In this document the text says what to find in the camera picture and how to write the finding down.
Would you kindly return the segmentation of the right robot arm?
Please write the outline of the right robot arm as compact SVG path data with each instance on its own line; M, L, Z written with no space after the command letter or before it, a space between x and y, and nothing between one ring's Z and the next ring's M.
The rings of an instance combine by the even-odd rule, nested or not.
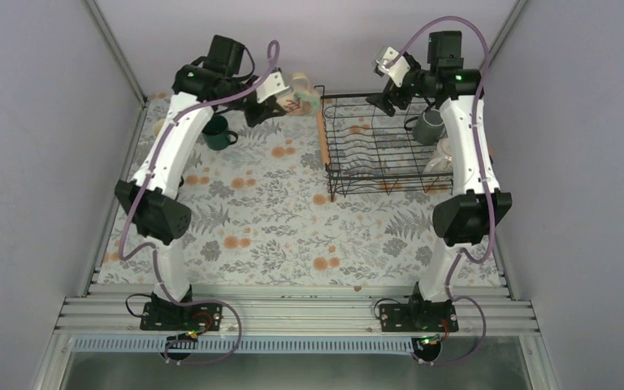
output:
M425 275L416 284L421 301L407 312L409 324L426 331L439 319L433 302L451 299L450 280L457 264L482 240L491 240L496 225L512 206L512 196L501 190L488 154L483 123L482 70L464 66L462 33L432 32L429 35L428 68L422 68L405 50L383 48L375 71L388 76L375 103L394 115L413 98L431 100L443 120L451 166L452 196L432 211L438 241Z

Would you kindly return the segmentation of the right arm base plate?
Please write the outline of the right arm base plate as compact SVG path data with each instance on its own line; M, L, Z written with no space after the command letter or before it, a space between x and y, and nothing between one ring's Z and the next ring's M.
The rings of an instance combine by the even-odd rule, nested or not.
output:
M381 301L375 314L382 332L458 332L459 324L453 302L394 300Z

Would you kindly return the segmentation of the floral pastel mug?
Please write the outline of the floral pastel mug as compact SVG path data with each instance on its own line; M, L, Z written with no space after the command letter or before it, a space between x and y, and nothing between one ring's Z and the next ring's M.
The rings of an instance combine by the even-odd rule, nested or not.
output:
M290 75L289 88L277 98L278 105L289 116L315 116L321 98L304 72Z

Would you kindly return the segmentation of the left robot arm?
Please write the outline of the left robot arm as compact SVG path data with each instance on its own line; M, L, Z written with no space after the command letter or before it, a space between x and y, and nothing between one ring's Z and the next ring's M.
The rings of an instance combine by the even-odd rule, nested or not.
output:
M126 214L118 255L128 260L142 249L150 251L156 278L152 296L166 301L161 317L175 329L193 320L183 249L192 211L179 202L178 192L198 137L221 106L243 112L250 127L284 115L276 101L288 87L278 65L280 43L268 43L267 67L260 76L240 74L242 58L248 53L244 44L215 35L207 55L182 66L149 153L130 179L115 185L115 196Z

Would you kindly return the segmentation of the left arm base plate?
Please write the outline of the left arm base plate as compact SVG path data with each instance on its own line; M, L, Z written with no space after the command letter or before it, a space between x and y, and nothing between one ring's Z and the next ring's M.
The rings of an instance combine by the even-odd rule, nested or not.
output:
M142 331L216 332L219 330L223 306L216 303L190 307L163 307L145 304L139 328Z

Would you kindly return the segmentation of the cream ribbed mug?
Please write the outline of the cream ribbed mug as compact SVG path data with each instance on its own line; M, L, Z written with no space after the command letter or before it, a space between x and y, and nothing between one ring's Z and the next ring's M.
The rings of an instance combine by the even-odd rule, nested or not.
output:
M152 127L152 132L154 137L158 137L158 134L162 131L163 129L163 124L164 124L165 120L164 119L160 119L158 121L156 121Z

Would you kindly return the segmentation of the dark green mug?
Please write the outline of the dark green mug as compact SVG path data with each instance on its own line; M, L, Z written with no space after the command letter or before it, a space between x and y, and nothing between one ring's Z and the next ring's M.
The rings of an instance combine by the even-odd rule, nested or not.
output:
M228 120L222 115L215 115L201 134L207 147L216 151L225 150L239 140L239 135L229 128Z

